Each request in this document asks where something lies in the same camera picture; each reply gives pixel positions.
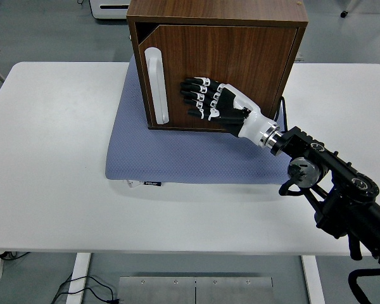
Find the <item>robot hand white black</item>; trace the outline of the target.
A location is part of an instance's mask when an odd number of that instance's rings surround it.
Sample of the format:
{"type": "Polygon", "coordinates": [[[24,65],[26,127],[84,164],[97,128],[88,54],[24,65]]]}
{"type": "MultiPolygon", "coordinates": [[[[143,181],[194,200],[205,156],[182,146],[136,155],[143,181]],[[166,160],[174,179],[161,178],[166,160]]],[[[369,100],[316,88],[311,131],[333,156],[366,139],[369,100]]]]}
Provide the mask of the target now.
{"type": "Polygon", "coordinates": [[[260,107],[230,84],[206,77],[186,78],[180,84],[188,115],[221,125],[236,137],[264,146],[279,126],[261,113],[260,107]]]}

